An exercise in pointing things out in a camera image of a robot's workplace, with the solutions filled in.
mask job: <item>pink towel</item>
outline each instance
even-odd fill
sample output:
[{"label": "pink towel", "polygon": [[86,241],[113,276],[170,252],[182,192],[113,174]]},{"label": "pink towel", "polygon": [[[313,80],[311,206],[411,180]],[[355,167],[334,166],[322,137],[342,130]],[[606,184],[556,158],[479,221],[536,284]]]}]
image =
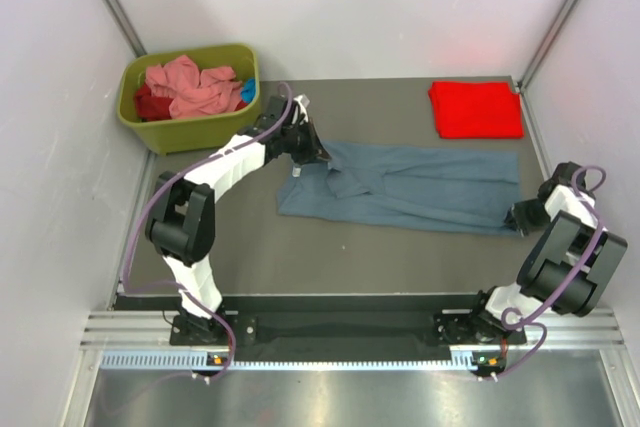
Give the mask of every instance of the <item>pink towel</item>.
[{"label": "pink towel", "polygon": [[171,118],[186,119],[233,112],[242,100],[242,82],[235,78],[229,66],[200,72],[189,57],[181,55],[164,67],[147,67],[145,82],[154,96],[173,99]]}]

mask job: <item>red cloth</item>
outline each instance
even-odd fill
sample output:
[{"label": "red cloth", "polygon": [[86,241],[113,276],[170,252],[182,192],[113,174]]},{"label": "red cloth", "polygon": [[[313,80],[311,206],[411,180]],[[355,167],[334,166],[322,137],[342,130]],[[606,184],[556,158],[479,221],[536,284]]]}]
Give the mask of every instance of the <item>red cloth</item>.
[{"label": "red cloth", "polygon": [[133,102],[136,105],[136,112],[138,117],[142,120],[169,120],[171,114],[169,113],[169,106],[173,99],[169,97],[155,97],[151,95],[151,88],[146,84],[142,84],[142,87],[133,96]]},{"label": "red cloth", "polygon": [[520,98],[506,82],[436,81],[429,98],[436,130],[443,139],[524,137]]},{"label": "red cloth", "polygon": [[247,104],[244,100],[241,100],[240,102],[238,102],[238,106],[236,107],[234,112],[244,109],[247,105],[249,104]]}]

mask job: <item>folded red towel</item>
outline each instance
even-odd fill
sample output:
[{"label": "folded red towel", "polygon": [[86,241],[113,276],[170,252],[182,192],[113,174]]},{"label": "folded red towel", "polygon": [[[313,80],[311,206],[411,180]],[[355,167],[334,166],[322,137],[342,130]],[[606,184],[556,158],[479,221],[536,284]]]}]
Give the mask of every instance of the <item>folded red towel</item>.
[{"label": "folded red towel", "polygon": [[436,81],[429,89],[436,130],[443,139],[519,139],[520,98],[506,82]]}]

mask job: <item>metal floor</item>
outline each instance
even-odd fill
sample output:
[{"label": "metal floor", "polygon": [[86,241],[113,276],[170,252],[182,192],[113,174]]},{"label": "metal floor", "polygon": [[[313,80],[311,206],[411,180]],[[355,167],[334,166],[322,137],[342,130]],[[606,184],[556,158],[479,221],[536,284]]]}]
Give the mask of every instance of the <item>metal floor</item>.
[{"label": "metal floor", "polygon": [[232,372],[210,387],[167,372],[101,371],[87,427],[622,426],[597,351],[543,352],[497,384],[469,373]]},{"label": "metal floor", "polygon": [[[427,96],[432,81],[317,80],[291,82],[291,86],[311,100],[311,114],[322,139],[517,151],[523,196],[533,197],[543,179],[529,136],[522,140],[440,139]],[[265,102],[276,88],[275,82],[262,84]],[[154,179],[160,172],[178,171],[205,155],[158,157]],[[283,156],[244,179],[217,204],[211,263],[223,294],[473,292],[513,282],[536,241],[534,237],[421,232],[280,217],[276,191],[290,168],[290,160]],[[141,241],[132,284],[166,278],[171,278],[168,267],[146,240]]]}]

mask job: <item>gray cloth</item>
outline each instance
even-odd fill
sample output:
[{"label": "gray cloth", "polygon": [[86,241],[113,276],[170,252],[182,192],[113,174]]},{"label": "gray cloth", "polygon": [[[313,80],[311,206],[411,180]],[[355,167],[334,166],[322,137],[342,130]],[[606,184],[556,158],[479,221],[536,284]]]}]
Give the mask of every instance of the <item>gray cloth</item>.
[{"label": "gray cloth", "polygon": [[278,191],[278,213],[418,230],[513,234],[503,225],[521,199],[515,152],[323,142]]}]

